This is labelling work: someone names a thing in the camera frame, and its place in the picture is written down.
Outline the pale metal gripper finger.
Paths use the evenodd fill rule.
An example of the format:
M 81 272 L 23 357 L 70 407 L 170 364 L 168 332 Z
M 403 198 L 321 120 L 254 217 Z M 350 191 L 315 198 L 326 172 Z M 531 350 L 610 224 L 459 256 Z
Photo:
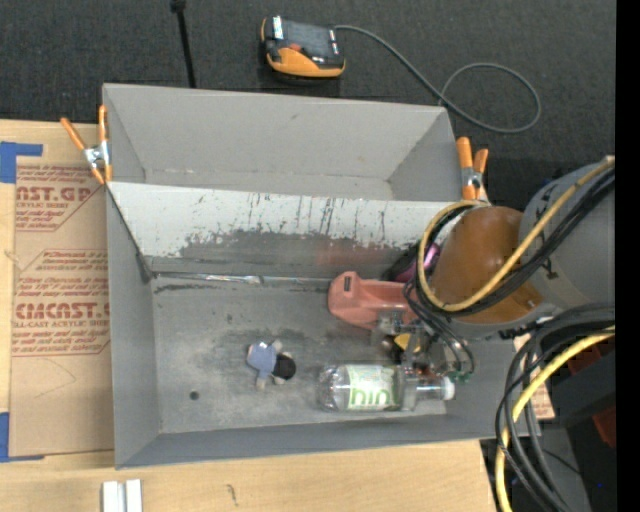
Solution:
M 417 374 L 407 367 L 401 367 L 399 371 L 399 385 L 400 385 L 400 409 L 402 411 L 413 411 L 416 408 L 418 401 L 418 387 L 419 378 Z
M 402 332 L 402 328 L 402 312 L 381 312 L 372 330 L 372 344 L 380 345 L 384 342 L 392 342 Z

